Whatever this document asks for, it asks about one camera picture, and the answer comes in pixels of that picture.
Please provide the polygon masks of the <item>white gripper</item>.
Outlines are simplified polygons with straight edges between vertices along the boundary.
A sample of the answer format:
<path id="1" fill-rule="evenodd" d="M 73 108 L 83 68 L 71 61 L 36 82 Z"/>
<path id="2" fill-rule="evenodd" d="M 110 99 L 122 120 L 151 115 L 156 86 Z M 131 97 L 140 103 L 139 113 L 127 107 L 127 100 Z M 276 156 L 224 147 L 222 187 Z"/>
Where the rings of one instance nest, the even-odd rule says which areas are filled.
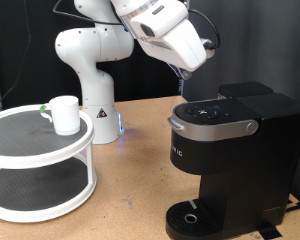
<path id="1" fill-rule="evenodd" d="M 186 18 L 139 19 L 136 22 L 139 44 L 144 52 L 168 66 L 183 80 L 207 59 L 206 50 L 189 20 Z"/>

